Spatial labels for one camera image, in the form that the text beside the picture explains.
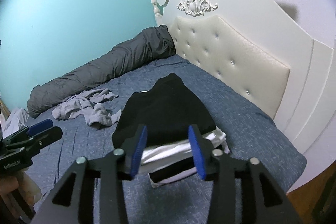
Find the person's left hand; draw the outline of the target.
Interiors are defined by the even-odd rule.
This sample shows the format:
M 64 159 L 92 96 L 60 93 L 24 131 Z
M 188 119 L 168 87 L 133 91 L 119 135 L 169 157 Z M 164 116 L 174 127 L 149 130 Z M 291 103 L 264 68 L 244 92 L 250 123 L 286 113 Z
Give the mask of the person's left hand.
M 16 190 L 30 209 L 34 209 L 34 205 L 41 200 L 41 189 L 26 171 L 24 169 L 11 176 L 1 177 L 1 200 L 6 211 L 5 216 L 1 216 L 1 223 L 18 223 L 25 215 L 22 206 L 14 197 Z

